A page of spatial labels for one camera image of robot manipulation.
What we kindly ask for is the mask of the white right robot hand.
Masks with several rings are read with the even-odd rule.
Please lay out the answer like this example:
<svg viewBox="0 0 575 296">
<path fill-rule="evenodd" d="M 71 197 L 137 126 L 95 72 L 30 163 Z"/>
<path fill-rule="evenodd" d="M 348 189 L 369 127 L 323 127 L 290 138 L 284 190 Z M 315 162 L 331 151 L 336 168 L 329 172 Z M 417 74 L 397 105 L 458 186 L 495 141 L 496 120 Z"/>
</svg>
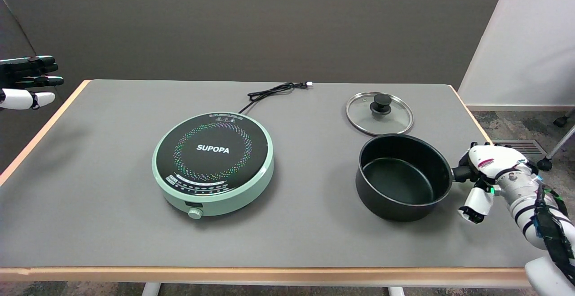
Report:
<svg viewBox="0 0 575 296">
<path fill-rule="evenodd" d="M 458 208 L 458 214 L 473 224 L 485 220 L 495 197 L 502 197 L 513 213 L 519 204 L 535 199 L 541 186 L 536 165 L 507 146 L 473 142 L 451 171 L 455 182 L 473 183 L 465 203 Z"/>
</svg>

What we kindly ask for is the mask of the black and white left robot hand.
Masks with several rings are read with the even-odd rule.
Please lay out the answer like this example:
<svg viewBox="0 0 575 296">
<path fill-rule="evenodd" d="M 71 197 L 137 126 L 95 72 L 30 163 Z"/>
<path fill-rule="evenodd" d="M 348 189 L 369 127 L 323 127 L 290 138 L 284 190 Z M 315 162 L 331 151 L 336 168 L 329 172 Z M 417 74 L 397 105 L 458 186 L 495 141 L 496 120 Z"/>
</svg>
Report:
<svg viewBox="0 0 575 296">
<path fill-rule="evenodd" d="M 0 107 L 9 110 L 37 110 L 56 99 L 49 91 L 31 88 L 56 87 L 64 84 L 63 77 L 51 76 L 59 69 L 51 55 L 2 59 L 0 61 Z"/>
</svg>

